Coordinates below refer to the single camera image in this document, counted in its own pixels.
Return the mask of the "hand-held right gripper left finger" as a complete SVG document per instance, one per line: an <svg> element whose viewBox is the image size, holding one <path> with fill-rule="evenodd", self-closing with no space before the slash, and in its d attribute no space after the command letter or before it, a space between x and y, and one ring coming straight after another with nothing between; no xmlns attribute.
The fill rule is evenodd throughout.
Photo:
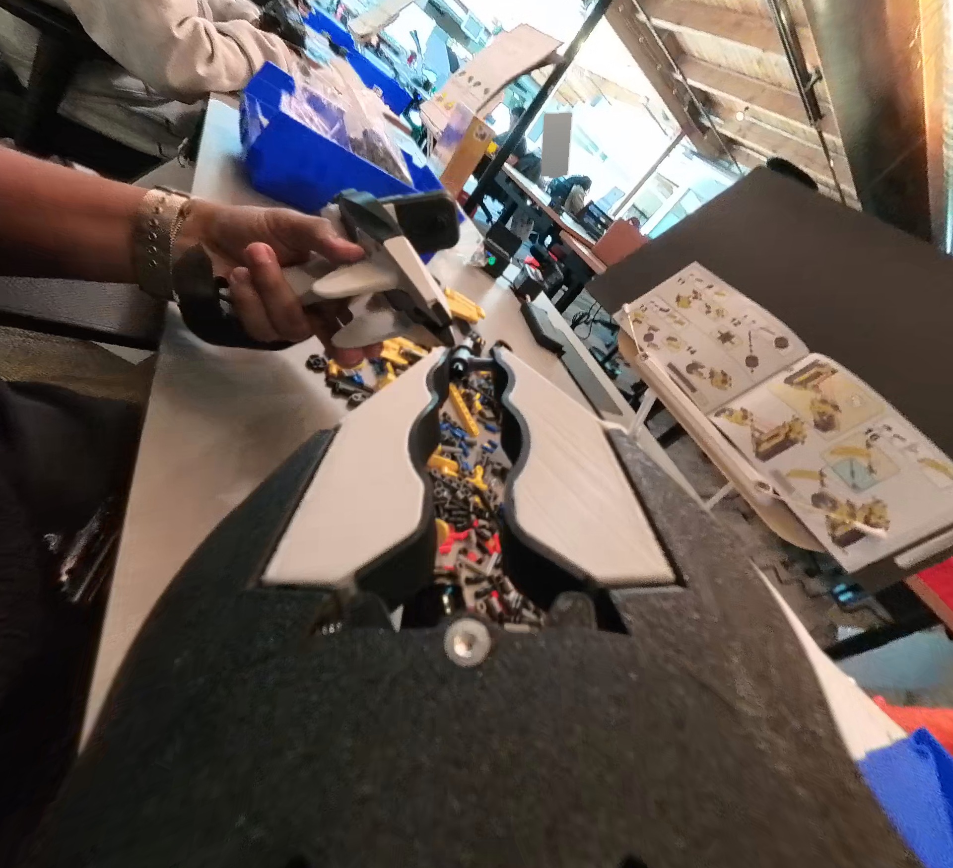
<svg viewBox="0 0 953 868"><path fill-rule="evenodd" d="M436 533L426 464L448 392L433 350L336 429L262 575L268 586L413 597L433 578Z"/></svg>

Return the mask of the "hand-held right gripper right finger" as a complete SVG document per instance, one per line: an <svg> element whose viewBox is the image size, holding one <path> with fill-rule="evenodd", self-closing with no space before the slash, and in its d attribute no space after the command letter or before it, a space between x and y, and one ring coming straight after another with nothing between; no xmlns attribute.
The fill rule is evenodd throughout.
<svg viewBox="0 0 953 868"><path fill-rule="evenodd" d="M679 573L597 418L511 350L493 350L505 574L522 593L675 586Z"/></svg>

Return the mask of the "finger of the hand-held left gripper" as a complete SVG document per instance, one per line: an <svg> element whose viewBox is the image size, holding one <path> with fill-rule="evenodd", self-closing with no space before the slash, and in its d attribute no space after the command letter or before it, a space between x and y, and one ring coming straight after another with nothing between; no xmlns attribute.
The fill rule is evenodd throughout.
<svg viewBox="0 0 953 868"><path fill-rule="evenodd" d="M328 301L328 350L358 350L383 343L417 326L425 306L404 290L369 292Z"/></svg>
<svg viewBox="0 0 953 868"><path fill-rule="evenodd" d="M420 323L396 338L407 338L427 348L456 345L453 316L444 293L410 241L405 236L393 236L365 250L383 281L373 292L404 290L425 306Z"/></svg>

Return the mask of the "black toy axle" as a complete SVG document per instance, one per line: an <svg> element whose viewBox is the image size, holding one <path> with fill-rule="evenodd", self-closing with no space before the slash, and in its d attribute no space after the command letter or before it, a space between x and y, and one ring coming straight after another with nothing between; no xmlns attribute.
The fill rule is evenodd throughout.
<svg viewBox="0 0 953 868"><path fill-rule="evenodd" d="M452 381L459 381L472 373L491 372L495 368L496 354L500 350L513 351L512 346L497 340L489 346L476 333L465 336L450 351L448 372Z"/></svg>

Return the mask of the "pile of toy building pieces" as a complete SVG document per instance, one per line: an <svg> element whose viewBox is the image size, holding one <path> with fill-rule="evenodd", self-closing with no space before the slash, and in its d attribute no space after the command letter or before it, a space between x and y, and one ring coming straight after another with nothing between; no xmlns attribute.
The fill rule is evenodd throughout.
<svg viewBox="0 0 953 868"><path fill-rule="evenodd" d="M505 334L495 335L490 341L484 329L465 322L461 325L460 341L476 333L489 346L502 340L514 349ZM356 409L430 353L403 337L386 340L385 348L400 356L407 367L400 368L393 361L384 360L383 365L392 370L377 375L382 383L376 387L363 384L352 387L356 396L351 400ZM296 502L288 512L284 528L332 436L347 416L314 436L318 457L314 469L295 494ZM413 597L379 597L359 590L322 591L339 600L340 607L343 600L359 593L375 595L390 611L398 611L409 625L431 618L462 616L514 635L540 632L548 621L544 607L522 593L502 565L500 525L509 467L499 443L494 369L472 373L459 381L452 381L448 375L448 392L439 411L438 444L426 464L435 508L436 554L431 582Z"/></svg>

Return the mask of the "person's left forearm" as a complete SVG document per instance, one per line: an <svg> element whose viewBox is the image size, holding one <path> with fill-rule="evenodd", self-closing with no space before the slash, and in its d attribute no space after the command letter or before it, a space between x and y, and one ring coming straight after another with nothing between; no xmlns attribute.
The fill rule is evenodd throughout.
<svg viewBox="0 0 953 868"><path fill-rule="evenodd" d="M189 203L2 147L2 275L125 283L171 301Z"/></svg>

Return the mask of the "brown cardboard box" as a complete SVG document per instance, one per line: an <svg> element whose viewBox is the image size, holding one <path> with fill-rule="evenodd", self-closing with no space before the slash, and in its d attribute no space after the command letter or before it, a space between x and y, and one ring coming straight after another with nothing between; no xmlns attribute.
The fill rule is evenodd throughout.
<svg viewBox="0 0 953 868"><path fill-rule="evenodd" d="M485 120L462 104L454 107L435 146L440 182L454 198L459 199L493 140L494 131Z"/></svg>

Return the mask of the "black device green light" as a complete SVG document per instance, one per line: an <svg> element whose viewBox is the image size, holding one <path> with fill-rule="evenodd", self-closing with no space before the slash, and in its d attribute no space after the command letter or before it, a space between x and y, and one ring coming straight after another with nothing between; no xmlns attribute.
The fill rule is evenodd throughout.
<svg viewBox="0 0 953 868"><path fill-rule="evenodd" d="M491 278L500 278L516 261L522 240L504 224L494 223L483 240L483 270Z"/></svg>

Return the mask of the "wooden top desk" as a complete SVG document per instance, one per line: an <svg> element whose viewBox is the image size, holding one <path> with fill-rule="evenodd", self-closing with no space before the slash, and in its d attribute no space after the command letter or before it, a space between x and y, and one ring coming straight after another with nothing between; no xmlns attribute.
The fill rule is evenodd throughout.
<svg viewBox="0 0 953 868"><path fill-rule="evenodd" d="M602 231L589 229L563 207L554 206L548 193L509 164L503 165L492 187L496 192L490 192L489 198L503 207L489 228L496 242L503 243L517 236L511 226L521 216L542 225L543 246L550 248L551 241L557 241L556 253L548 251L547 256L563 271L563 284L550 293L555 308L562 314L594 277L634 255L649 242L634 221L613 219L599 209L597 215L604 218L605 228Z"/></svg>

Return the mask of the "black power adapter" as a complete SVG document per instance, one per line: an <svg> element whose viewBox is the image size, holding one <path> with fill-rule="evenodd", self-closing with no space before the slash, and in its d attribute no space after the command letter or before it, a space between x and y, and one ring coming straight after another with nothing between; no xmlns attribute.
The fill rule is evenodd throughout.
<svg viewBox="0 0 953 868"><path fill-rule="evenodd" d="M546 311L527 299L521 299L519 306L522 319L538 346L562 358L565 355L562 331L554 326Z"/></svg>

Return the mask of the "cardboard sheet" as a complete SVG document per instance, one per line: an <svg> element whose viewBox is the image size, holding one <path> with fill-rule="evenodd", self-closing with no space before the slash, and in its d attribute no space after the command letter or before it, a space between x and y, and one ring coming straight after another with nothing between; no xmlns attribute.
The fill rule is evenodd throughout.
<svg viewBox="0 0 953 868"><path fill-rule="evenodd" d="M527 24L499 33L422 104L424 127L433 135L442 134L459 107L483 119L515 80L554 64L561 46L562 41Z"/></svg>

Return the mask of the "instruction booklet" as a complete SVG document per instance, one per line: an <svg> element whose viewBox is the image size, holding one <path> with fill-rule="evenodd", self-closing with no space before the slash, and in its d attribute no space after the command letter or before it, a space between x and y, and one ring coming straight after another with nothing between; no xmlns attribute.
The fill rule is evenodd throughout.
<svg viewBox="0 0 953 868"><path fill-rule="evenodd" d="M692 263L614 319L648 374L738 453L758 495L844 571L916 573L951 551L951 457L744 293Z"/></svg>

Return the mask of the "white paper sheet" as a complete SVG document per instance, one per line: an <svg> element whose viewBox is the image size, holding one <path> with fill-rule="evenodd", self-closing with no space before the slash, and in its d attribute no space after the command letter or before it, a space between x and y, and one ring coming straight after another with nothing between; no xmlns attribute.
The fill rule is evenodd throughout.
<svg viewBox="0 0 953 868"><path fill-rule="evenodd" d="M750 562L748 567L769 590L799 640L804 656L815 673L840 740L853 761L860 763L867 755L906 740L907 732L890 719L856 681L841 671L821 647L817 646L770 579L753 562Z"/></svg>

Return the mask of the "dark grey board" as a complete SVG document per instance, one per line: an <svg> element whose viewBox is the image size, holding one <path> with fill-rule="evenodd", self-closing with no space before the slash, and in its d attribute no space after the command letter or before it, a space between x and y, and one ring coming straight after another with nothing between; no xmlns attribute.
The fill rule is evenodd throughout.
<svg viewBox="0 0 953 868"><path fill-rule="evenodd" d="M595 276L609 313L697 262L952 454L952 262L765 168Z"/></svg>

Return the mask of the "black office chair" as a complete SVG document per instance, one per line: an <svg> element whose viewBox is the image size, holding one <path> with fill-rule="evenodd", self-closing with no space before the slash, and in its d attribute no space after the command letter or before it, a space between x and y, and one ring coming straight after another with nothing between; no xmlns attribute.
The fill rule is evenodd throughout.
<svg viewBox="0 0 953 868"><path fill-rule="evenodd" d="M2 62L2 139L31 155L70 162L112 179L132 181L170 160L193 166L205 115L173 154L154 156L65 120L59 110L83 65L108 56L89 38L78 19L40 0L1 0L2 12L27 24L38 35L25 86Z"/></svg>

